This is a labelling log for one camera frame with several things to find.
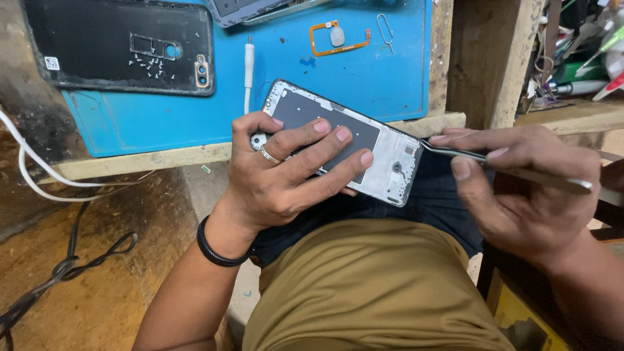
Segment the left hand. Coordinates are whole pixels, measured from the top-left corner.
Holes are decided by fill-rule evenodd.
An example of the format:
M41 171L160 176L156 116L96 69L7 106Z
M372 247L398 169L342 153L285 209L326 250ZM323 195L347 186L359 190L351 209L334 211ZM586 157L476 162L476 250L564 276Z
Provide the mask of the left hand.
M262 229L291 222L305 209L336 195L373 164L373 153L361 149L327 174L308 179L353 140L351 131L345 126L332 131L323 118L297 129L282 131L282 128L281 121L261 111L232 122L230 185L215 212L228 217L229 226L245 233L248 240L253 240ZM251 148L250 136L257 130L274 134L265 144L265 150L278 160L286 159L302 146L318 142L275 164Z

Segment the silver ring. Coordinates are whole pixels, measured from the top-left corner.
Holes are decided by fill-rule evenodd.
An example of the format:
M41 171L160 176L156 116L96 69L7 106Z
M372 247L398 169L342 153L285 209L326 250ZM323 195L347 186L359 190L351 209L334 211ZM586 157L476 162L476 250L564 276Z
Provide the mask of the silver ring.
M276 159L273 158L273 156L269 155L269 153L265 150L265 146L264 145L260 146L260 152L262 152L262 156L264 156L265 159L271 161L274 164L281 164L281 161L276 160Z

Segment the smartphone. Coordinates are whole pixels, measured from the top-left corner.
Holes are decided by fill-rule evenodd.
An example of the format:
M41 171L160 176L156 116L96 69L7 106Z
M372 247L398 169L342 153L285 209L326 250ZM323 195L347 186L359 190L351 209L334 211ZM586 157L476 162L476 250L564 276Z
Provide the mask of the smartphone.
M322 176L353 152L367 148L373 152L373 165L347 187L397 207L407 203L422 156L423 146L418 138L283 79L277 79L271 85L262 111L283 121L284 129L299 128L321 117L327 119L332 128L348 127L353 141L316 173ZM259 150L269 138L269 134L254 134L251 147Z

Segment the tweezers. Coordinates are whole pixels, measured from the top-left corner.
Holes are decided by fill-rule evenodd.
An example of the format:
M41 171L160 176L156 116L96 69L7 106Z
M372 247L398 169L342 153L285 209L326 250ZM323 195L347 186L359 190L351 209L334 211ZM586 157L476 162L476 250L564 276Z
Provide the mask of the tweezers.
M447 155L451 157L455 156L467 156L471 159L477 161L482 166L487 166L491 169L494 169L498 172L512 175L514 177L530 180L532 182L537 182L543 185L547 185L549 187L554 187L560 190L564 190L571 194L575 195L588 195L592 193L593 184L588 182L587 180L576 179L576 178L567 178L567 177L557 177L550 174L543 174L534 171L530 171L528 169L498 169L490 166L487 162L487 158L481 154L477 154L475 152L463 151L459 149L453 149L451 147L439 147L433 146L425 140L418 139L421 142L422 146L425 149L435 152L436 154Z

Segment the barcode sticker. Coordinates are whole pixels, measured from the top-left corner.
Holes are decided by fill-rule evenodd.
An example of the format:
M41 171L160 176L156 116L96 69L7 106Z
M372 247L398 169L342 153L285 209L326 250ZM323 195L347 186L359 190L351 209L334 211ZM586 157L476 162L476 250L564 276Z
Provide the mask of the barcode sticker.
M48 68L49 70L59 71L61 69L59 67L59 59L57 59L56 57L46 56L44 57L44 60L46 60L46 68Z

